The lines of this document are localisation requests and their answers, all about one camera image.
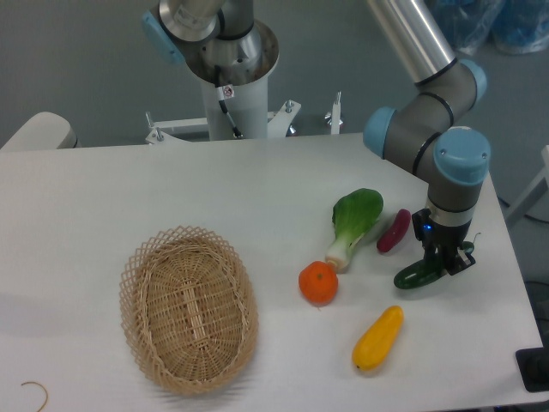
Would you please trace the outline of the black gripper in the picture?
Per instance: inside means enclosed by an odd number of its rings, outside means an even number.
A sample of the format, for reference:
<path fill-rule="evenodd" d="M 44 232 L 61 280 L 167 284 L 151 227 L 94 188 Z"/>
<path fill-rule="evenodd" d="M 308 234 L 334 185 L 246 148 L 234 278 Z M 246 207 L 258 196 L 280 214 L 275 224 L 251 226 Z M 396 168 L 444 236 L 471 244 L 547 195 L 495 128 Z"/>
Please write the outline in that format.
<path fill-rule="evenodd" d="M 424 249 L 425 266 L 436 269 L 439 252 L 443 270 L 454 275 L 457 248 L 464 242 L 471 220 L 457 225 L 437 218 L 429 209 L 422 209 L 412 215 L 412 223 L 415 237 Z"/>

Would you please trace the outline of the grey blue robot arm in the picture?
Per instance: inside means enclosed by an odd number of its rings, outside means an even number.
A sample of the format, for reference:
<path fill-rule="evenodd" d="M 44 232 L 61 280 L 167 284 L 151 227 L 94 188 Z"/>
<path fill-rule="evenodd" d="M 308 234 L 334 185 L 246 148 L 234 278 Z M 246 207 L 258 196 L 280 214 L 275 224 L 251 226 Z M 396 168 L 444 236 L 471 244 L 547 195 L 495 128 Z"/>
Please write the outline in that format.
<path fill-rule="evenodd" d="M 421 1 L 371 1 L 369 8 L 395 48 L 418 93 L 401 110 L 382 107 L 368 119 L 363 141 L 380 158 L 428 185 L 413 215 L 425 259 L 457 274 L 474 263 L 464 249 L 491 147 L 456 121 L 486 91 L 486 75 L 456 58 Z M 284 137 L 294 103 L 268 115 L 268 76 L 278 62 L 273 32 L 250 1 L 160 1 L 142 29 L 169 63 L 185 64 L 201 83 L 212 140 Z"/>

